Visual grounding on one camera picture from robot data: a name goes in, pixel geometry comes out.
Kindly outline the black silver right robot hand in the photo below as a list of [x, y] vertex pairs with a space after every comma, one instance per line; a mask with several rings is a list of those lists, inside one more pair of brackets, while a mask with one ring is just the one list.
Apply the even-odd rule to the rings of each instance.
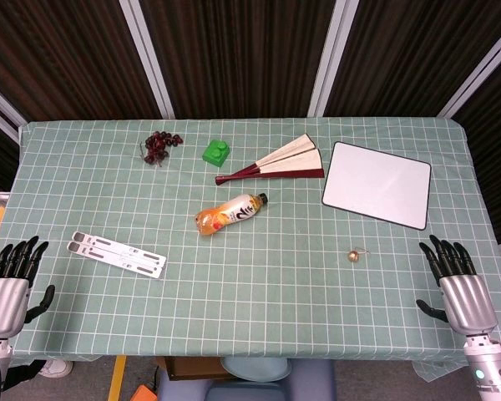
[[440, 240], [435, 235], [429, 240], [430, 246], [421, 242], [419, 247], [443, 297], [444, 308], [431, 307], [421, 299], [416, 300], [417, 307], [464, 336], [490, 334], [498, 326], [498, 319], [488, 288], [468, 251], [458, 242]]

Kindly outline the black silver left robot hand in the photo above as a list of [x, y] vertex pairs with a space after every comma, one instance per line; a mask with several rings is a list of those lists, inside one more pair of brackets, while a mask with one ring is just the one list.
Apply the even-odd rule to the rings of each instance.
[[0, 251], [0, 339], [15, 337], [24, 325], [51, 306], [54, 285], [46, 288], [38, 305], [28, 308], [39, 264], [47, 248], [46, 241], [40, 243], [34, 236], [17, 245], [9, 244]]

